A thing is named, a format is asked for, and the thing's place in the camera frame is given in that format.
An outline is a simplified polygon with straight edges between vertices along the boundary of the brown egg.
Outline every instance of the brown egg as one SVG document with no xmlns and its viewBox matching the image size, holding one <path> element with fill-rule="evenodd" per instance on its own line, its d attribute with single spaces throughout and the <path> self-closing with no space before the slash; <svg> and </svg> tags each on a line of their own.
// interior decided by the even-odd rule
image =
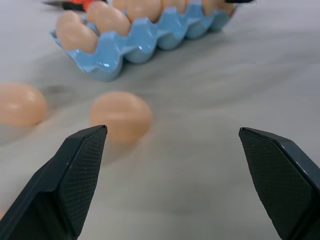
<svg viewBox="0 0 320 240">
<path fill-rule="evenodd" d="M 127 36 L 131 28 L 126 15 L 114 7 L 99 9 L 95 15 L 95 25 L 99 33 L 116 31 L 121 36 Z"/>
<path fill-rule="evenodd" d="M 161 15 L 161 0 L 127 0 L 127 16 L 132 23 L 137 18 L 149 18 L 156 23 Z"/>
<path fill-rule="evenodd" d="M 127 0 L 113 0 L 112 7 L 119 9 L 121 11 L 127 9 Z"/>
<path fill-rule="evenodd" d="M 202 0 L 202 9 L 203 9 L 204 15 L 208 16 L 212 14 L 213 11 L 216 10 L 217 8 L 218 8 L 217 0 Z"/>
<path fill-rule="evenodd" d="M 60 15 L 60 17 L 58 18 L 55 24 L 55 34 L 58 38 L 60 38 L 60 29 L 68 23 L 83 24 L 84 21 L 74 11 L 71 11 L 71 10 L 64 11 L 63 14 Z"/>
<path fill-rule="evenodd" d="M 16 127 L 32 126 L 47 114 L 47 101 L 43 94 L 25 83 L 0 85 L 0 123 Z"/>
<path fill-rule="evenodd" d="M 86 21 L 88 23 L 95 22 L 97 10 L 107 7 L 109 7 L 109 5 L 106 4 L 104 1 L 94 1 L 90 4 L 88 10 L 86 11 Z"/>
<path fill-rule="evenodd" d="M 161 0 L 162 10 L 167 7 L 176 7 L 178 12 L 183 14 L 186 11 L 187 1 L 186 0 Z"/>
<path fill-rule="evenodd" d="M 216 0 L 217 8 L 226 11 L 229 17 L 233 15 L 236 10 L 236 6 L 232 3 L 225 3 L 225 0 Z"/>
<path fill-rule="evenodd" d="M 67 51 L 80 49 L 91 54 L 96 50 L 98 36 L 90 27 L 73 22 L 60 29 L 60 42 Z"/>
<path fill-rule="evenodd" d="M 124 91 L 100 96 L 90 110 L 91 126 L 106 125 L 107 137 L 118 143 L 132 143 L 150 129 L 152 112 L 140 97 Z"/>
</svg>

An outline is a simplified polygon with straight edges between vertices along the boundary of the white table surface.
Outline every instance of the white table surface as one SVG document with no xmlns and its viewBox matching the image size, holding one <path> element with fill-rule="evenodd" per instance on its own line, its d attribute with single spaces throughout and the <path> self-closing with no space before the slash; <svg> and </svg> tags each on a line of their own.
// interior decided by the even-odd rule
<svg viewBox="0 0 320 240">
<path fill-rule="evenodd" d="M 89 126 L 93 100 L 122 90 L 155 122 L 134 148 L 106 148 L 79 240 L 278 240 L 248 170 L 240 127 L 294 140 L 320 164 L 320 3 L 259 0 L 220 34 L 129 65 L 114 82 L 82 73 L 49 35 L 60 11 L 1 0 L 0 81 L 40 88 L 49 114 L 0 127 L 6 211 L 63 140 Z"/>
</svg>

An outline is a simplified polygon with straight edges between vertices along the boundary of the egg carton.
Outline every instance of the egg carton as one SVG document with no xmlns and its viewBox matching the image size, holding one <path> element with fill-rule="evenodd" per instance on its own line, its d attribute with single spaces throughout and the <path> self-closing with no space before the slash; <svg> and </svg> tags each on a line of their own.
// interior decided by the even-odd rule
<svg viewBox="0 0 320 240">
<path fill-rule="evenodd" d="M 95 52 L 86 53 L 80 49 L 65 52 L 84 73 L 98 80 L 111 81 L 119 75 L 124 59 L 133 64 L 143 64 L 153 56 L 156 47 L 173 50 L 184 38 L 194 40 L 208 31 L 220 31 L 229 20 L 230 17 L 223 10 L 215 10 L 205 16 L 201 4 L 190 4 L 183 14 L 176 7 L 167 7 L 156 23 L 150 22 L 147 17 L 136 19 L 125 37 L 114 31 L 99 35 L 95 24 L 86 22 L 98 35 Z M 63 49 L 56 31 L 50 34 Z"/>
</svg>

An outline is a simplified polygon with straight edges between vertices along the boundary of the textured gripper pad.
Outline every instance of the textured gripper pad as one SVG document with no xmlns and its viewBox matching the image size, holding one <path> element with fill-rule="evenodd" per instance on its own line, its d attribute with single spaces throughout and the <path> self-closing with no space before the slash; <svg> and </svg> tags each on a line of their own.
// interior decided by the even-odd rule
<svg viewBox="0 0 320 240">
<path fill-rule="evenodd" d="M 314 206 L 313 187 L 274 142 L 240 131 L 255 189 L 283 240 L 291 239 Z"/>
<path fill-rule="evenodd" d="M 76 237 L 82 231 L 97 186 L 105 134 L 99 131 L 83 141 L 59 185 L 58 197 Z"/>
</svg>

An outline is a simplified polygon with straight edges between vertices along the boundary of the blue egg carton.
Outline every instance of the blue egg carton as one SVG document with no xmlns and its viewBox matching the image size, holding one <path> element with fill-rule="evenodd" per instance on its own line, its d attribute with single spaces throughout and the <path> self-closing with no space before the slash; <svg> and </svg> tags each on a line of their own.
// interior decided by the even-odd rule
<svg viewBox="0 0 320 240">
<path fill-rule="evenodd" d="M 95 52 L 85 53 L 80 49 L 65 52 L 84 73 L 98 80 L 111 81 L 119 75 L 124 58 L 134 64 L 143 64 L 153 56 L 156 47 L 173 50 L 184 38 L 193 40 L 207 31 L 220 31 L 229 20 L 222 10 L 205 16 L 201 4 L 190 4 L 184 14 L 180 14 L 176 7 L 168 7 L 156 23 L 147 17 L 136 19 L 125 37 L 114 31 L 99 35 L 94 23 L 86 23 L 98 35 Z M 63 49 L 56 31 L 50 34 Z"/>
</svg>

